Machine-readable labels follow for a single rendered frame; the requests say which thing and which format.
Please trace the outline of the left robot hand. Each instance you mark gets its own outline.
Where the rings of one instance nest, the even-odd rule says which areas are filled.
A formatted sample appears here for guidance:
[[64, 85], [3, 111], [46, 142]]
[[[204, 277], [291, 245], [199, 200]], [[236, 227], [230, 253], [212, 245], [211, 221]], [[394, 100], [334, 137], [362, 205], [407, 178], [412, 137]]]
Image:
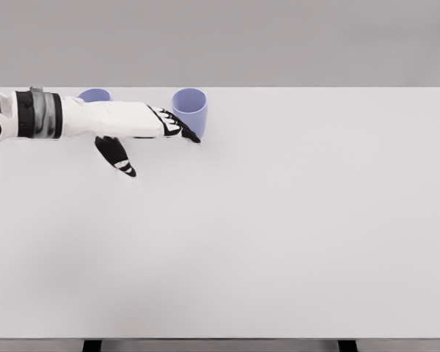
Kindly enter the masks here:
[[182, 136], [199, 144], [201, 139], [172, 112], [140, 102], [92, 102], [89, 114], [95, 120], [95, 146], [116, 170], [135, 178], [121, 139], [157, 139]]

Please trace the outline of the lavender blue cup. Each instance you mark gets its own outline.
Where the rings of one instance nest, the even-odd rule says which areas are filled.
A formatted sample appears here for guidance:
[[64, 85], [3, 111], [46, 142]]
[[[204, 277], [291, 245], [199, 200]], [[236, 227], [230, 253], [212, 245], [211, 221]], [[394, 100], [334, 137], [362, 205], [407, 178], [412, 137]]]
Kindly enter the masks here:
[[172, 96], [173, 113], [201, 139], [205, 133], [208, 100], [206, 94], [197, 88], [187, 87]]
[[111, 94], [103, 88], [89, 88], [78, 95], [85, 103], [111, 101]]

